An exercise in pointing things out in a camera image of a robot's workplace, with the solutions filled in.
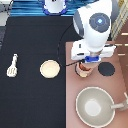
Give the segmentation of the white gripper body blue ring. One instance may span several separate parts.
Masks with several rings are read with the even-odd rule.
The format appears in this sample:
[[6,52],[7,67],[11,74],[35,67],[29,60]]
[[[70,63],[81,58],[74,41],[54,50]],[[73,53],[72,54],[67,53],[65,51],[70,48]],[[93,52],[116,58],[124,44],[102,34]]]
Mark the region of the white gripper body blue ring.
[[104,57],[111,57],[116,49],[114,44],[104,44],[103,48],[97,52],[92,48],[89,51],[84,39],[73,42],[71,49],[72,60],[83,60],[84,63],[98,63]]

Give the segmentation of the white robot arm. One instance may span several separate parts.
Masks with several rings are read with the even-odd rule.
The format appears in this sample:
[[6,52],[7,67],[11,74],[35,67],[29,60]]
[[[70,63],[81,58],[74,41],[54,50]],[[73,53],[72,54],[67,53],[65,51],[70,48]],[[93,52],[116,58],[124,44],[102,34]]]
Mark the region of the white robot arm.
[[111,57],[116,46],[107,44],[107,39],[118,14],[116,0],[97,0],[78,8],[73,15],[73,26],[81,40],[73,42],[71,59],[93,63]]

